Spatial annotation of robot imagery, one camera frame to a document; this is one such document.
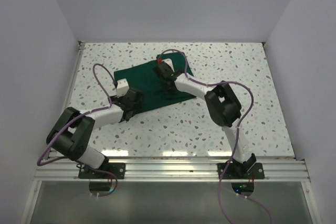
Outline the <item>green surgical cloth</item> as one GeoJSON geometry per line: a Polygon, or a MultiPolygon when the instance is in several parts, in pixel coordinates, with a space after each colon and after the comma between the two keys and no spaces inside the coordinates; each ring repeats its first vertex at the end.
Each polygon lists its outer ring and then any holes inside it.
{"type": "Polygon", "coordinates": [[[168,93],[165,91],[161,80],[154,72],[157,64],[156,60],[152,60],[114,72],[116,80],[126,79],[131,88],[139,89],[144,94],[143,103],[140,109],[136,111],[137,114],[195,98],[186,92],[175,91],[174,93],[168,93]]]}

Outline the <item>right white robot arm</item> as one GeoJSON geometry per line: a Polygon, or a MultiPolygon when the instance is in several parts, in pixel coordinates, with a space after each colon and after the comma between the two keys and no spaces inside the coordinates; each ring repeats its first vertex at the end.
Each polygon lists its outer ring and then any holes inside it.
{"type": "Polygon", "coordinates": [[[231,83],[237,82],[205,83],[181,70],[175,71],[171,60],[159,63],[154,67],[154,72],[166,91],[189,93],[206,102],[210,118],[222,128],[230,144],[236,176],[246,178],[250,175],[256,157],[249,150],[246,138],[239,132],[245,115],[241,114],[242,105],[230,86],[231,83]]]}

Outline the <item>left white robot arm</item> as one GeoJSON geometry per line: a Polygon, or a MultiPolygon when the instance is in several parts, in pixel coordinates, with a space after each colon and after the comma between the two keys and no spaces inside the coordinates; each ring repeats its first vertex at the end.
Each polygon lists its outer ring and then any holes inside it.
{"type": "Polygon", "coordinates": [[[46,143],[65,158],[90,167],[97,178],[109,172],[108,158],[89,146],[93,130],[109,124],[129,121],[144,101],[144,94],[129,88],[123,96],[112,96],[112,105],[89,111],[66,108],[50,131],[46,143]]]}

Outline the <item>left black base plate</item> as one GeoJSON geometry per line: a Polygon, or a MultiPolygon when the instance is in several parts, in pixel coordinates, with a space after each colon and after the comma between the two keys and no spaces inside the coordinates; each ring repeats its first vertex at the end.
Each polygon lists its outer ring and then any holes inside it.
{"type": "Polygon", "coordinates": [[[126,171],[125,163],[106,163],[98,171],[84,164],[77,164],[76,167],[79,168],[78,178],[80,179],[124,179],[126,171]]]}

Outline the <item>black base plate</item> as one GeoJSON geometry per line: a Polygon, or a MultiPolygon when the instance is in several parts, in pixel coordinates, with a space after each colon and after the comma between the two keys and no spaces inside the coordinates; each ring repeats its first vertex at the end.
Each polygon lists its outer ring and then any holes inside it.
{"type": "Polygon", "coordinates": [[[124,179],[126,171],[125,163],[106,163],[98,171],[84,164],[77,164],[76,167],[79,168],[78,178],[80,179],[124,179]]]}
{"type": "Polygon", "coordinates": [[[255,163],[247,172],[231,163],[223,175],[223,179],[265,179],[262,163],[255,163]]]}

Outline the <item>aluminium left side rail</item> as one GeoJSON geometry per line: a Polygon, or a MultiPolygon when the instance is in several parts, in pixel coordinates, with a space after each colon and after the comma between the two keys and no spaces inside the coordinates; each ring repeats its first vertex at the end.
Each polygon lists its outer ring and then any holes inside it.
{"type": "Polygon", "coordinates": [[[66,79],[66,89],[65,89],[65,96],[64,100],[61,105],[61,109],[59,113],[57,114],[56,121],[59,119],[60,115],[63,113],[64,109],[69,105],[73,88],[76,82],[77,74],[78,74],[78,69],[79,65],[81,62],[81,58],[83,55],[83,51],[85,50],[87,41],[78,41],[78,48],[76,51],[76,56],[75,56],[75,61],[73,63],[73,66],[70,68],[70,76],[66,79]]]}

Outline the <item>aluminium rail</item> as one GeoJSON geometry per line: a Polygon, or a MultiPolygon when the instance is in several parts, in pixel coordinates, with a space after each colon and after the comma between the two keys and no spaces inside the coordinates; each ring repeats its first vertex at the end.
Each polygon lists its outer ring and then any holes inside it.
{"type": "Polygon", "coordinates": [[[73,66],[70,68],[70,76],[66,79],[66,89],[65,89],[65,96],[64,100],[61,105],[61,109],[59,113],[57,114],[56,121],[59,119],[60,115],[63,113],[64,109],[69,105],[73,88],[76,82],[77,74],[78,74],[78,69],[79,65],[81,62],[81,58],[83,55],[83,51],[85,50],[87,41],[78,41],[78,48],[76,51],[76,56],[75,56],[75,61],[73,63],[73,66]]]}
{"type": "MultiPolygon", "coordinates": [[[[123,165],[120,173],[124,182],[217,182],[225,158],[214,157],[154,157],[114,158],[111,163],[123,165]]],[[[79,180],[75,162],[60,160],[37,167],[35,181],[79,180]]],[[[260,158],[242,179],[243,182],[308,182],[310,180],[304,161],[293,158],[260,158]]]]}

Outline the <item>aluminium front rail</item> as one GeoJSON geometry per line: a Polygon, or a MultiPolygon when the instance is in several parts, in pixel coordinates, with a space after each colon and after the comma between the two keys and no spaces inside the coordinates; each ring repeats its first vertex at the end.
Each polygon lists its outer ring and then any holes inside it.
{"type": "MultiPolygon", "coordinates": [[[[225,158],[214,157],[154,157],[114,158],[111,163],[123,165],[120,173],[124,182],[217,182],[225,158]]],[[[37,167],[35,181],[79,180],[75,162],[60,160],[37,167]]],[[[260,158],[242,179],[243,182],[308,182],[310,180],[304,161],[293,158],[260,158]]]]}

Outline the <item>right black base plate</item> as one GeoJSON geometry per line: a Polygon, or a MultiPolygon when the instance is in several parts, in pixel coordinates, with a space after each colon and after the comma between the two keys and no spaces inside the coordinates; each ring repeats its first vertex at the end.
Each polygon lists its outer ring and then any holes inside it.
{"type": "Polygon", "coordinates": [[[223,179],[265,179],[262,163],[255,163],[247,172],[231,163],[223,175],[223,179]]]}

